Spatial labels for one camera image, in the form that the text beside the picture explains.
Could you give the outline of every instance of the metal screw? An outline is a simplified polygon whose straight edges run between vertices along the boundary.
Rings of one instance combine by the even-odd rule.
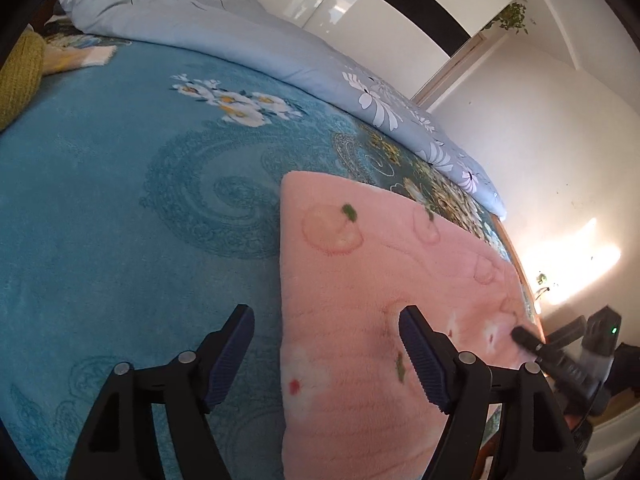
[[[115,373],[116,375],[124,375],[129,370],[131,370],[131,366],[129,365],[129,363],[118,363],[113,367],[113,373]]]
[[[530,374],[537,374],[540,371],[540,365],[533,361],[529,361],[528,363],[525,363],[524,369]]]
[[[182,352],[178,355],[178,361],[180,361],[183,365],[193,363],[196,360],[196,352],[192,352],[191,350],[187,350],[186,352]]]
[[[476,356],[471,352],[460,352],[458,354],[458,359],[460,359],[460,362],[464,363],[465,365],[472,365],[476,362]]]

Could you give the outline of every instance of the teal blanket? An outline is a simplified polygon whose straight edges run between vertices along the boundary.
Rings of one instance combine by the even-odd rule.
[[[117,362],[164,364],[238,303],[256,333],[209,417],[233,478],[282,480],[279,185],[392,189],[504,253],[484,208],[347,113],[259,72],[148,43],[50,76],[0,136],[0,418],[61,480]],[[169,480],[179,473],[156,412]]]

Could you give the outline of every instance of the wooden bed frame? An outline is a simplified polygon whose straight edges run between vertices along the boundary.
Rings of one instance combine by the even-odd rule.
[[[511,242],[511,239],[509,238],[509,235],[507,234],[507,231],[504,229],[504,225],[502,225],[502,222],[500,222],[500,219],[496,215],[494,215],[493,213],[489,213],[489,215],[491,215],[491,220],[494,221],[496,234],[500,237],[500,240],[502,240],[502,243],[504,243],[505,248],[507,249],[508,253],[511,255],[511,263],[516,268],[516,271],[518,273],[518,277],[520,279],[520,283],[522,284],[522,288],[524,290],[524,293],[526,294],[527,299],[529,300],[530,304],[533,305],[535,303],[535,301],[536,301],[536,298],[535,298],[535,296],[533,294],[533,290],[531,290],[529,282],[527,281],[527,276],[524,273],[524,269],[522,267],[522,262],[520,261],[520,258],[518,257],[518,252],[516,251],[515,247],[513,246],[513,243]],[[544,331],[542,330],[542,323],[540,321],[540,316],[535,311],[534,311],[533,314],[534,314],[534,317],[536,318],[536,325],[538,326],[538,329],[540,330],[540,334],[543,336],[542,340],[544,340]]]

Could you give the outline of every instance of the sunlight on wall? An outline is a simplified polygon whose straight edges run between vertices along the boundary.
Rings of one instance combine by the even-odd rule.
[[[592,218],[577,233],[543,242],[523,257],[529,282],[535,290],[536,277],[543,273],[550,291],[545,302],[558,305],[605,274],[620,259],[613,244],[596,245],[596,219]]]

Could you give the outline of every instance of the white wall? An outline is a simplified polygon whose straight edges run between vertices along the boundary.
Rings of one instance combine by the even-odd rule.
[[[556,30],[545,23],[529,25],[532,34],[521,39],[533,41],[543,49],[546,43],[546,50],[562,60],[569,54],[576,68],[595,76],[640,113],[640,52],[607,3],[604,0],[545,0],[545,3],[556,19]],[[531,10],[545,20],[538,0],[532,0]],[[566,46],[558,44],[558,33],[564,35]]]
[[[621,339],[640,344],[640,116],[596,78],[514,38],[434,114],[495,182],[532,278],[545,271],[531,263],[536,248],[591,218],[594,244],[620,248],[612,269],[560,310],[543,301],[548,327],[609,303],[623,315]],[[547,265],[569,256],[549,253]]]

